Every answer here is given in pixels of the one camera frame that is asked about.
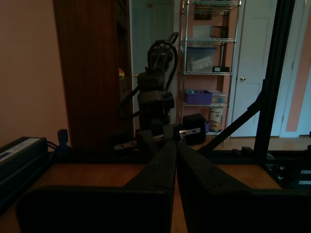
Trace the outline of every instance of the white baseboard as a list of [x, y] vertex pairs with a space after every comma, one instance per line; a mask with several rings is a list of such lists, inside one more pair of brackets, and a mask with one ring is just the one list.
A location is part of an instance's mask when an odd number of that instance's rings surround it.
[[281, 132], [280, 137], [299, 137], [298, 132]]

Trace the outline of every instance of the purple storage bin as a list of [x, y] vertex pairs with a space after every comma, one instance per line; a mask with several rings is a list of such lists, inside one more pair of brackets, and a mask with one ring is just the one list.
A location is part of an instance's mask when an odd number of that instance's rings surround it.
[[209, 132], [209, 123], [205, 123], [205, 133]]
[[200, 105], [200, 104], [211, 104], [212, 103], [213, 94], [207, 92], [206, 94], [199, 93], [186, 93], [186, 104]]

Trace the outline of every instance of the wooden cabinet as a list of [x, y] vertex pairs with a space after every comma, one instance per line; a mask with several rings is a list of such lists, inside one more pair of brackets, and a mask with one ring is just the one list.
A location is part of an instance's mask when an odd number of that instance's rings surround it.
[[[121, 98], [132, 89], [128, 0], [53, 2], [71, 145], [107, 148], [110, 132], [133, 132], [132, 120], [115, 117]], [[131, 113], [129, 102], [123, 114]]]

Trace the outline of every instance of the black metal frame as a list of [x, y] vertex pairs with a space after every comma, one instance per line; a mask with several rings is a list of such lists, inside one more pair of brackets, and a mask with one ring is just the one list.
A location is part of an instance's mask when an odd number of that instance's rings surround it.
[[[213, 163], [263, 165], [302, 162], [308, 159], [307, 151], [268, 151], [294, 4], [295, 0], [277, 1], [267, 72], [260, 95], [243, 115], [198, 150]], [[258, 111], [260, 115], [254, 150], [250, 148], [232, 151], [213, 150]], [[268, 153], [274, 157], [274, 160], [267, 158]]]

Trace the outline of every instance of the wooden table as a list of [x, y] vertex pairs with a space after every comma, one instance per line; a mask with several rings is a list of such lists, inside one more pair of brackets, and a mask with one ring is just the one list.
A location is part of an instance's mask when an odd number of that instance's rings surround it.
[[[29, 189], [46, 185], [123, 186], [145, 165], [54, 164]], [[223, 171], [251, 188], [280, 188], [258, 165], [218, 165]], [[19, 233], [15, 205], [0, 217], [0, 233]], [[172, 233], [186, 233], [178, 183], [175, 185]]]

